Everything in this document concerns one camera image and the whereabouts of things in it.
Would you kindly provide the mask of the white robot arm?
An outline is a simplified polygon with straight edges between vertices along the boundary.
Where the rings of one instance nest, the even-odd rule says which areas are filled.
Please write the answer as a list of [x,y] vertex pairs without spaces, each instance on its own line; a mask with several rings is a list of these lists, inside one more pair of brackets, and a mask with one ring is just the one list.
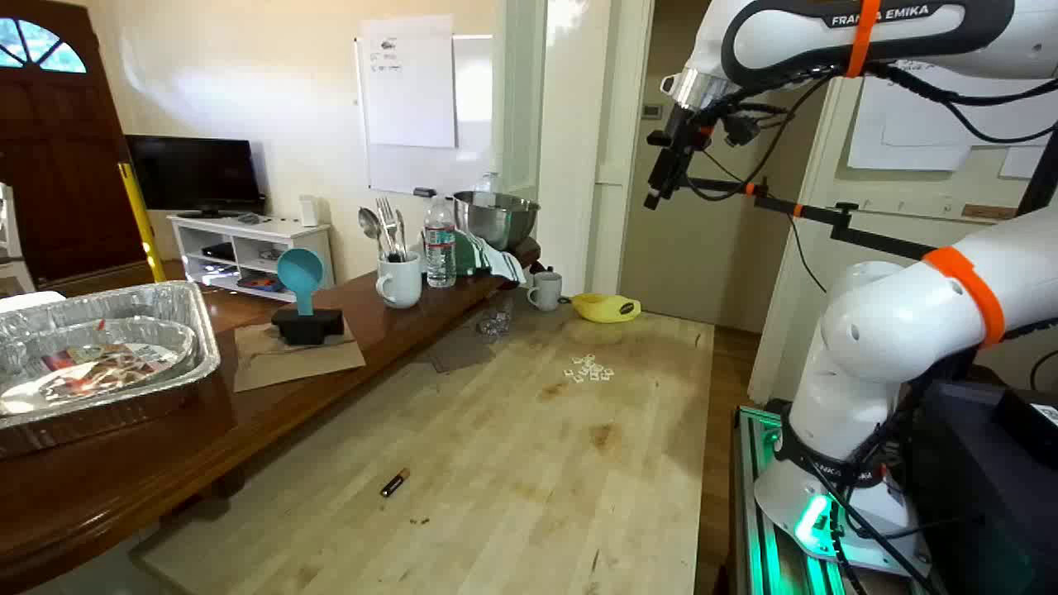
[[[834,75],[907,81],[925,58],[969,75],[1038,81],[1054,74],[1058,0],[711,0],[673,111],[658,131],[647,199],[693,191],[687,161],[711,126],[763,88]],[[776,458],[753,503],[803,556],[913,574],[915,510],[874,474],[907,383],[969,347],[989,347],[1058,315],[1054,216],[1036,208],[907,269],[849,272],[812,326]]]

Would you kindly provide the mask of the green lit robot base rail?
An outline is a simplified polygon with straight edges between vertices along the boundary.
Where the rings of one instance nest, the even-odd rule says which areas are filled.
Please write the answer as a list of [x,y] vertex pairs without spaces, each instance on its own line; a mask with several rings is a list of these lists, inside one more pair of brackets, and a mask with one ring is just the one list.
[[739,595],[935,595],[913,503],[890,469],[843,474],[788,438],[776,409],[735,414]]

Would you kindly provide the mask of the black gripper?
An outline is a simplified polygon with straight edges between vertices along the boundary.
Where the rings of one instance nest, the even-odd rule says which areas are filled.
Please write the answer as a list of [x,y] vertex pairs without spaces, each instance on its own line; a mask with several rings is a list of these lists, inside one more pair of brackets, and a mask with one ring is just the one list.
[[669,123],[647,137],[647,141],[658,144],[646,195],[647,208],[658,208],[673,191],[690,189],[687,165],[711,144],[711,128],[713,120],[709,111],[673,107]]

